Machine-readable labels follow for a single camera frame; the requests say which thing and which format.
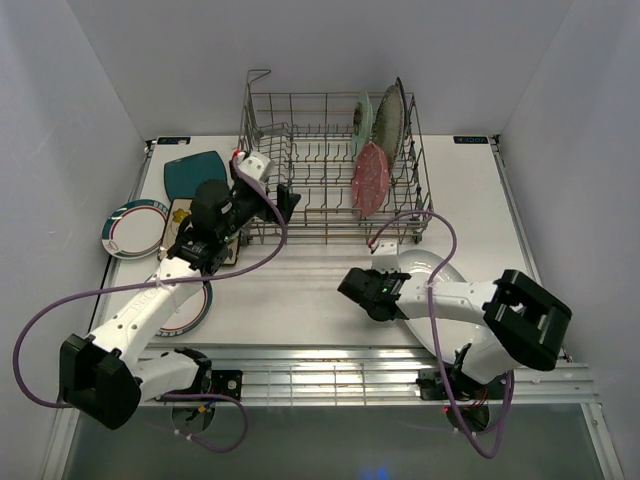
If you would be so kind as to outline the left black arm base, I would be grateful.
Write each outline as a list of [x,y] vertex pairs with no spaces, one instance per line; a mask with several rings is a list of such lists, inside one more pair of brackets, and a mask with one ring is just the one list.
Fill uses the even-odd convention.
[[157,397],[158,401],[214,401],[213,395],[240,400],[243,372],[241,370],[214,369],[198,373],[190,387],[174,390]]

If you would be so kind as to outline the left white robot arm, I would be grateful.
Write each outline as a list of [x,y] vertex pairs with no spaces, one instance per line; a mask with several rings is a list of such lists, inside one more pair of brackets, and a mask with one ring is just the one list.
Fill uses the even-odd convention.
[[86,337],[71,335],[63,342],[62,399],[115,430],[143,401],[171,394],[205,397],[212,376],[204,354],[176,348],[154,360],[140,356],[170,317],[209,285],[239,230],[256,217],[288,223],[300,199],[283,184],[277,187],[275,203],[256,183],[242,179],[233,187],[217,180],[200,184],[175,243],[146,288]]

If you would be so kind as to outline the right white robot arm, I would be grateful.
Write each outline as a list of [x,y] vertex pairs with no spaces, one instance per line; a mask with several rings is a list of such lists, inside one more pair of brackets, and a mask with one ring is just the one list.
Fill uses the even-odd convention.
[[446,268],[377,270],[354,267],[337,288],[377,322],[401,320],[445,365],[442,388],[474,397],[524,366],[556,366],[573,312],[519,270],[494,281],[467,282]]

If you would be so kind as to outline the white oval platter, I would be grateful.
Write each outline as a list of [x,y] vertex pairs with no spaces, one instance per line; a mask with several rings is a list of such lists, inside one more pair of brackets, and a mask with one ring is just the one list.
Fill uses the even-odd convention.
[[[443,258],[433,252],[412,249],[399,254],[399,266],[403,273],[422,274],[428,278]],[[437,282],[465,282],[464,276],[452,265],[445,265],[436,275]],[[430,319],[427,317],[405,322],[411,333],[431,354],[435,354]],[[468,343],[480,343],[490,336],[485,326],[453,319],[437,319],[438,336],[443,361],[452,364],[455,354]]]

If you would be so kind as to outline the black square floral plate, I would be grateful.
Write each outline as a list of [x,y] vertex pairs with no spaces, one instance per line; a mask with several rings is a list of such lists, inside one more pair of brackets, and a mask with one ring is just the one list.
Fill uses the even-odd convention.
[[399,98],[401,101],[402,107],[402,132],[400,137],[400,148],[404,146],[408,135],[409,123],[410,123],[410,112],[409,112],[409,104],[407,101],[406,92],[404,89],[404,84],[400,77],[397,77],[395,80],[395,86],[398,89]]

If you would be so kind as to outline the mint green flower plate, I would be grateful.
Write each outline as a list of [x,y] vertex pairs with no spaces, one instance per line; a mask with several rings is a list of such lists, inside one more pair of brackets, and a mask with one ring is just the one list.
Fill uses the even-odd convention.
[[366,91],[359,94],[353,113],[352,135],[350,141],[351,154],[358,157],[362,148],[370,141],[373,126],[373,107]]

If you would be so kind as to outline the speckled beige round plate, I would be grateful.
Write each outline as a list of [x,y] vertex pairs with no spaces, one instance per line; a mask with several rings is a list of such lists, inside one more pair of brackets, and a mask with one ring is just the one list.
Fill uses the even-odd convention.
[[380,147],[392,169],[404,142],[406,97],[399,78],[389,86],[378,107],[372,127],[372,141]]

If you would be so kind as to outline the pink dotted scalloped plate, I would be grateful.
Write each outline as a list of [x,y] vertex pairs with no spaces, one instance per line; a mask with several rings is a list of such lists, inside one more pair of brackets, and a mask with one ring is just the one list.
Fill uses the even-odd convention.
[[362,217],[370,217],[381,208],[389,182],[389,165],[384,151],[373,142],[367,143],[357,156],[351,182],[354,208]]

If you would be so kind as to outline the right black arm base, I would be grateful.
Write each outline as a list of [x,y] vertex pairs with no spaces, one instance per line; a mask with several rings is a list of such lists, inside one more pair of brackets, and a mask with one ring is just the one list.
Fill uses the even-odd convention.
[[[495,377],[488,383],[478,383],[460,372],[446,367],[450,389],[457,401],[501,400],[506,392],[507,374]],[[447,400],[444,376],[437,369],[420,369],[415,383],[422,400]]]

